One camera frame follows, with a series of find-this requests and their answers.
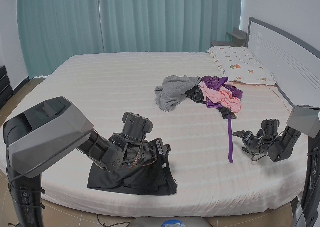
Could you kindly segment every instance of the purple belt strap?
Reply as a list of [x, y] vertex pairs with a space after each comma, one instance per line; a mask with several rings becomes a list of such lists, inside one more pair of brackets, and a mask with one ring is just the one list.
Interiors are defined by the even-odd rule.
[[231, 130], [231, 117], [230, 117], [230, 113], [228, 113], [228, 136], [229, 136], [229, 155], [228, 155], [228, 159], [230, 163], [233, 163], [232, 160], [232, 130]]

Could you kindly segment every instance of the black garment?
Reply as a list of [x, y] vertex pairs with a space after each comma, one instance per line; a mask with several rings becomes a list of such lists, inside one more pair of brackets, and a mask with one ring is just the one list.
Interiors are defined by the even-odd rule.
[[135, 166], [132, 169], [120, 166], [114, 172], [105, 172], [93, 163], [87, 187], [137, 195], [163, 196], [177, 193], [178, 185], [171, 175], [168, 162], [170, 145], [165, 146], [168, 148], [166, 155], [158, 157], [156, 162], [148, 166]]
[[[203, 100], [203, 93], [200, 89], [200, 87], [195, 86], [194, 88], [191, 88], [190, 90], [186, 91], [186, 95], [193, 101], [197, 102], [197, 103], [206, 103]], [[230, 113], [230, 117], [231, 118], [237, 118], [237, 116], [231, 112], [230, 109], [225, 108], [225, 107], [221, 107], [221, 108], [217, 108], [218, 111], [221, 112], [222, 118], [223, 119], [228, 119], [228, 113]]]
[[193, 101], [197, 102], [197, 103], [206, 103], [203, 100], [203, 93], [200, 89], [200, 87], [198, 87], [197, 85], [194, 88], [191, 88], [190, 90], [185, 92], [186, 95]]

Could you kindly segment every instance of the pillowcase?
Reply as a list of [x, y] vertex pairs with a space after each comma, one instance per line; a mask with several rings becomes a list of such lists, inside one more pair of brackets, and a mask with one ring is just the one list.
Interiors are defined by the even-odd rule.
[[274, 85], [272, 73], [246, 47], [214, 46], [207, 50], [221, 76], [245, 84]]

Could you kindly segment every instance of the blue round sticker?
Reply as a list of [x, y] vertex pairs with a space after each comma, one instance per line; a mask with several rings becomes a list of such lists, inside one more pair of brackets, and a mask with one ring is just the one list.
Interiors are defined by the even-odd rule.
[[181, 221], [178, 220], [169, 220], [165, 221], [161, 227], [185, 227]]

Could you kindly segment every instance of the robotic arm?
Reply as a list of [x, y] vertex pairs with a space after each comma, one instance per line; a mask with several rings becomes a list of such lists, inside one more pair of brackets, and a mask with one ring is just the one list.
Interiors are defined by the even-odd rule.
[[160, 138], [150, 142], [144, 139], [153, 127], [149, 119], [126, 112], [122, 122], [122, 132], [106, 139], [64, 97], [43, 101], [5, 122], [8, 187], [19, 220], [17, 226], [44, 226], [41, 173], [75, 148], [109, 172], [121, 165], [131, 168], [152, 164], [159, 155], [157, 149], [166, 154]]
[[308, 136], [308, 161], [306, 181], [301, 199], [301, 207], [305, 218], [304, 225], [314, 226], [318, 217], [320, 202], [320, 108], [307, 105], [294, 105], [287, 120], [284, 131], [278, 134], [279, 120], [263, 120], [257, 135], [251, 131], [237, 131], [232, 135], [242, 138], [245, 147], [243, 151], [249, 153], [252, 161], [269, 156], [274, 162], [284, 160], [292, 154], [294, 144], [301, 133]]

